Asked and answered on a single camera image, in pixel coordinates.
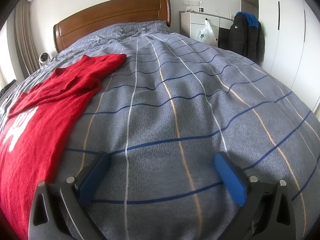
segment curtain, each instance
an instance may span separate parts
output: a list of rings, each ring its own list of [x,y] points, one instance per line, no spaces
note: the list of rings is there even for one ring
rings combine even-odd
[[[2,74],[1,68],[0,68],[0,90],[2,88],[4,88],[7,85],[7,80],[5,79],[5,77]]]
[[[38,53],[32,38],[28,0],[20,0],[16,6],[15,25],[19,49],[29,75],[39,69]]]

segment bottle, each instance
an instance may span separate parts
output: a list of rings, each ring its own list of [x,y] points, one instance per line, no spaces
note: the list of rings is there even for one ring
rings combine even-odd
[[[203,12],[202,2],[199,2],[199,12]]]

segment white wardrobe door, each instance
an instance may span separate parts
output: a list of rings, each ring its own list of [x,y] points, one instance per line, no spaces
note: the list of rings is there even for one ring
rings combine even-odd
[[[278,43],[279,0],[259,0],[259,22],[265,38],[265,53],[261,67],[270,73]]]
[[[280,31],[270,74],[291,88],[304,40],[303,0],[280,0]]]
[[[292,91],[313,111],[320,96],[320,23],[306,2],[306,37]]]

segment black door handle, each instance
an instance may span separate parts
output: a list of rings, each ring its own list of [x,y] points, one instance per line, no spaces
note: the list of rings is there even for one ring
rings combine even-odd
[[[280,1],[278,1],[278,8],[279,8],[279,17],[278,17],[278,31],[280,29]]]
[[[303,38],[303,42],[306,41],[306,10],[304,11],[304,38]]]

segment white plastic bag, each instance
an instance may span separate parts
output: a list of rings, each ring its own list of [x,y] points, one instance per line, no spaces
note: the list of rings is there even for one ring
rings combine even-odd
[[[214,36],[210,23],[207,19],[205,20],[204,30],[199,31],[198,41],[204,42],[211,46],[218,47],[216,36]]]

